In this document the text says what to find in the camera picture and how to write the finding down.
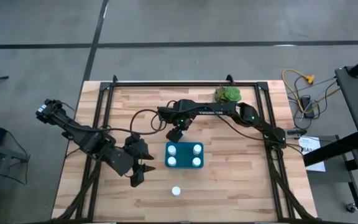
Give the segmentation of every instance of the yellow cable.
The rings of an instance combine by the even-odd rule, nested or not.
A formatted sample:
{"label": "yellow cable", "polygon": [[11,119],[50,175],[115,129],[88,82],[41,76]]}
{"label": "yellow cable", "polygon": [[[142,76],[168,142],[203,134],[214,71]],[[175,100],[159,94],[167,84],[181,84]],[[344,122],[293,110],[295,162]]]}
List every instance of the yellow cable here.
{"label": "yellow cable", "polygon": [[298,98],[298,95],[295,94],[295,92],[293,91],[293,89],[291,88],[291,86],[290,86],[290,85],[287,83],[287,81],[285,80],[285,73],[286,73],[286,72],[294,72],[294,73],[296,73],[297,75],[302,76],[309,84],[312,84],[312,83],[313,83],[314,75],[304,75],[304,74],[302,74],[302,73],[300,73],[300,72],[298,72],[298,71],[296,71],[296,70],[294,70],[294,69],[286,69],[286,70],[284,70],[284,71],[282,72],[282,79],[283,79],[283,81],[284,81],[284,84],[285,84],[285,86],[287,86],[287,87],[290,89],[291,93],[292,93],[293,96],[295,97],[296,102],[298,103],[298,106],[299,106],[299,110],[300,110],[302,113],[310,113],[310,112],[313,112],[314,108],[315,108],[322,100],[324,100],[325,98],[327,98],[327,97],[329,97],[329,96],[335,94],[337,91],[339,91],[339,90],[341,89],[341,88],[338,87],[338,88],[335,89],[334,91],[332,91],[332,92],[328,93],[326,96],[322,97],[320,100],[317,100],[317,101],[316,101],[317,104],[315,104],[309,111],[304,111],[303,108],[302,108],[302,106],[301,106],[300,99]]}

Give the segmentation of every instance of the wheel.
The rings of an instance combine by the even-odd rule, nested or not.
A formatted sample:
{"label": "wheel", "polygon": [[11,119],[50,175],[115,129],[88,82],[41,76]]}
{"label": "wheel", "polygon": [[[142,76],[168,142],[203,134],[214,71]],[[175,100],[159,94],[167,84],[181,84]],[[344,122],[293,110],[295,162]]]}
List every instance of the wheel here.
{"label": "wheel", "polygon": [[355,213],[357,211],[357,207],[355,203],[350,203],[346,205],[346,210],[350,213]]}

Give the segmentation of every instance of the white paper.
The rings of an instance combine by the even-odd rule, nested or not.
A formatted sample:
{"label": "white paper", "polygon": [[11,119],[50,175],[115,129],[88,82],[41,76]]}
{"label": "white paper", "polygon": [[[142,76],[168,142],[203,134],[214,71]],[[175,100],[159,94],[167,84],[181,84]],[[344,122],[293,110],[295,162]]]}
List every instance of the white paper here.
{"label": "white paper", "polygon": [[[299,145],[303,148],[302,154],[305,155],[309,152],[313,152],[314,150],[319,149],[320,141],[317,137],[305,136],[299,138]],[[326,167],[324,166],[324,162],[319,162],[306,167],[306,170],[325,172]]]}

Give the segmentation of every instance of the white bottle cap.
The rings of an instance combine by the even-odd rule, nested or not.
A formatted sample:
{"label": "white bottle cap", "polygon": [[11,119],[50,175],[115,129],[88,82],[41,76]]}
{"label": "white bottle cap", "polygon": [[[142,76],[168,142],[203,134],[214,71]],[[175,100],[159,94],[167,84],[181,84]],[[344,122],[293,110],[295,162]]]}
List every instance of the white bottle cap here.
{"label": "white bottle cap", "polygon": [[201,164],[201,159],[199,157],[196,157],[193,159],[193,166],[198,167]]}
{"label": "white bottle cap", "polygon": [[168,158],[168,165],[175,166],[177,164],[177,160],[174,157]]}
{"label": "white bottle cap", "polygon": [[175,148],[175,146],[168,146],[168,153],[171,155],[171,156],[174,156],[177,154],[177,149]]}
{"label": "white bottle cap", "polygon": [[172,187],[172,194],[174,196],[179,196],[180,195],[180,188],[179,187]]}
{"label": "white bottle cap", "polygon": [[195,145],[193,148],[193,154],[198,155],[201,152],[201,146],[199,144]]}

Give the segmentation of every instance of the blue tray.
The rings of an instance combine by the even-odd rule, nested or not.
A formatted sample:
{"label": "blue tray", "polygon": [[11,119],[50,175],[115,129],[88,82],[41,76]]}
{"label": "blue tray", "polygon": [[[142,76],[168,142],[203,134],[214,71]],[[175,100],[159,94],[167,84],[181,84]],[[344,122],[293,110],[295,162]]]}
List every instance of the blue tray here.
{"label": "blue tray", "polygon": [[[199,144],[201,146],[201,152],[195,156],[193,154],[193,147]],[[169,146],[175,146],[177,149],[176,155],[174,155],[174,158],[177,160],[176,166],[169,166],[168,165],[168,158],[171,157],[171,155],[168,153],[168,147]],[[201,160],[201,164],[198,167],[193,166],[193,159],[195,157],[199,157]],[[168,168],[173,169],[200,169],[204,166],[204,145],[201,142],[167,142],[165,146],[165,165]]]}

